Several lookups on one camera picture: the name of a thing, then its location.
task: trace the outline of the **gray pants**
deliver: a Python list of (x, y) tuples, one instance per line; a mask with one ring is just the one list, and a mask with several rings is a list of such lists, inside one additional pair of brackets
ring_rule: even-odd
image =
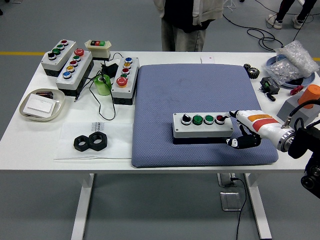
[(206, 30), (185, 33), (161, 20), (162, 51), (164, 52), (202, 52), (206, 38)]

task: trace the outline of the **yellow floor line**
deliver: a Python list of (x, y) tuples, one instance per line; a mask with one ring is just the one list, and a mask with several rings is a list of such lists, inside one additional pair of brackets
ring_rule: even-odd
[(0, 51), (0, 55), (43, 56), (45, 52), (36, 51)]

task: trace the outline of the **tape roll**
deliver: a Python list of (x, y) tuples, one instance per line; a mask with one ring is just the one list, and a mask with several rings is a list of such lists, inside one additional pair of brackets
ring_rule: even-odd
[[(304, 91), (302, 96), (299, 98), (298, 104), (303, 104), (304, 102), (306, 102), (308, 100), (317, 100), (319, 98), (320, 98), (320, 86), (315, 85), (315, 84), (310, 84), (306, 88), (306, 90)], [(309, 105), (304, 106), (304, 108), (311, 109), (313, 106), (314, 106), (313, 104), (309, 104)]]
[(103, 75), (103, 77), (104, 77), (106, 84), (104, 83), (101, 75), (95, 77), (94, 84), (95, 84), (95, 87), (96, 87), (99, 95), (107, 96), (110, 94), (110, 89), (111, 89), (110, 77), (105, 74)]

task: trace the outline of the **gray pad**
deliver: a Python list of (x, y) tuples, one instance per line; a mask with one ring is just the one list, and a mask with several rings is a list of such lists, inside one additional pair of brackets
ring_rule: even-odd
[[(242, 66), (223, 64), (145, 65), (138, 72), (132, 139), (137, 168), (264, 165), (278, 159), (271, 142), (247, 149), (227, 144), (173, 144), (173, 113), (260, 110)], [(232, 138), (241, 132), (232, 119)]]

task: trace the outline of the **table leg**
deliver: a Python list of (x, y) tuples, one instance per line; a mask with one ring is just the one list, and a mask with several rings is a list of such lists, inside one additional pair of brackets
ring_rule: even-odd
[(75, 214), (73, 231), (71, 240), (82, 240), (85, 233), (87, 213), (90, 203), (92, 185), (94, 183), (94, 173), (79, 175), (79, 180), (82, 185), (78, 208)]
[(272, 239), (267, 216), (258, 188), (258, 183), (264, 176), (264, 174), (246, 173), (245, 179), (260, 239)]

